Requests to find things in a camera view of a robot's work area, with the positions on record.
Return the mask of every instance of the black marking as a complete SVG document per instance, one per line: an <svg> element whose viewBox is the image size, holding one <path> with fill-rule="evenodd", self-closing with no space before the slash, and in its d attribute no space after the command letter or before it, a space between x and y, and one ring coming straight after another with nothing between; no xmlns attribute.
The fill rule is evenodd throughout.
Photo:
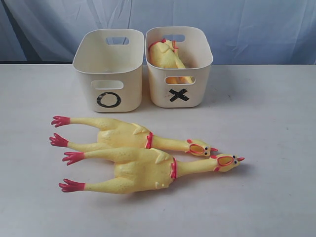
<svg viewBox="0 0 316 237"><path fill-rule="evenodd" d="M184 101L188 101L189 100L189 97L185 96L184 93L188 92L186 89L182 89L180 90L179 92L171 89L169 90L169 92L171 94L173 94L174 96L170 99L171 102L175 101L176 99L180 98Z"/></svg>
<svg viewBox="0 0 316 237"><path fill-rule="evenodd" d="M106 94L116 96L117 102L116 102L115 104L113 104L113 105L105 105L105 104L102 104L102 103L101 103L101 99L102 99ZM104 92L104 93L102 93L101 95L98 96L98 98L97 98L97 103L98 103L99 106L104 107L104 108L115 108L115 107L117 107L117 106L120 105L120 103L121 103L121 98L120 98L120 96L119 96L118 94L116 94L116 93L114 93L114 92Z"/></svg>

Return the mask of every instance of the bin handle hole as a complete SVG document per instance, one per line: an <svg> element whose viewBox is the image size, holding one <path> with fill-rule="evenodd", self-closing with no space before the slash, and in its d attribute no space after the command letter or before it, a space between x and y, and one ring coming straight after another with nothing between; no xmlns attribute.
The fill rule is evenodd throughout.
<svg viewBox="0 0 316 237"><path fill-rule="evenodd" d="M166 40L170 41L176 41L176 42L183 42L185 40L184 35L164 35L162 38L165 38Z"/></svg>
<svg viewBox="0 0 316 237"><path fill-rule="evenodd" d="M91 86L96 90L121 90L124 83L120 80L94 80L91 82Z"/></svg>
<svg viewBox="0 0 316 237"><path fill-rule="evenodd" d="M105 39L105 43L107 43L108 45L126 45L129 44L129 39L127 37L107 37Z"/></svg>
<svg viewBox="0 0 316 237"><path fill-rule="evenodd" d="M165 82L168 85L192 85L196 82L196 79L193 76L166 77Z"/></svg>

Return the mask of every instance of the red feet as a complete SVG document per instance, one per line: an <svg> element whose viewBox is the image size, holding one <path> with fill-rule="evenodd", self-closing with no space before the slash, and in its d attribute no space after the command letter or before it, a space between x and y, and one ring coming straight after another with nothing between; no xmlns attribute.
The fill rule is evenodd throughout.
<svg viewBox="0 0 316 237"><path fill-rule="evenodd" d="M85 187L85 183L78 183L69 179L64 179L64 182L65 184L59 183L59 187L64 193L83 191Z"/></svg>
<svg viewBox="0 0 316 237"><path fill-rule="evenodd" d="M67 165L76 163L84 159L83 152L65 152L65 155L67 155L67 157L63 158L63 161L68 161Z"/></svg>
<svg viewBox="0 0 316 237"><path fill-rule="evenodd" d="M61 136L59 136L57 133L54 133L55 137L50 137L50 143L53 146L56 147L67 147L68 146L68 141Z"/></svg>
<svg viewBox="0 0 316 237"><path fill-rule="evenodd" d="M51 125L55 125L55 127L60 127L64 125L70 124L70 118L69 117L63 117L63 116L55 116L53 117L54 120L50 123Z"/></svg>

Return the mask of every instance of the fabric backdrop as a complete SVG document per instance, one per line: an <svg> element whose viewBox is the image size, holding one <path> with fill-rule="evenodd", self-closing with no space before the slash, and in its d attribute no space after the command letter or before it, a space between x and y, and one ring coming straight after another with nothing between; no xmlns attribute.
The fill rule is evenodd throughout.
<svg viewBox="0 0 316 237"><path fill-rule="evenodd" d="M213 64L315 64L316 0L1 0L0 61L72 61L96 29L202 29Z"/></svg>

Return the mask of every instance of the storage bin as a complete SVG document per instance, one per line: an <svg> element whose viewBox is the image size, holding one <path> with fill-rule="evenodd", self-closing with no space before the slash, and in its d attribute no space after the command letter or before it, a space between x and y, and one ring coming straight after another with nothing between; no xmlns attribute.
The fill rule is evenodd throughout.
<svg viewBox="0 0 316 237"><path fill-rule="evenodd" d="M140 105L144 44L143 33L133 29L101 29L84 36L73 67L91 110L127 112Z"/></svg>
<svg viewBox="0 0 316 237"><path fill-rule="evenodd" d="M173 35L184 36L184 41L177 41L178 55L185 69L158 68L150 63L149 46L163 38ZM151 99L154 104L163 108L194 107L204 97L209 78L213 55L204 32L198 28L186 26L157 27L150 29L145 38L145 55L148 65L148 76ZM191 84L167 84L168 77L194 78Z"/></svg>

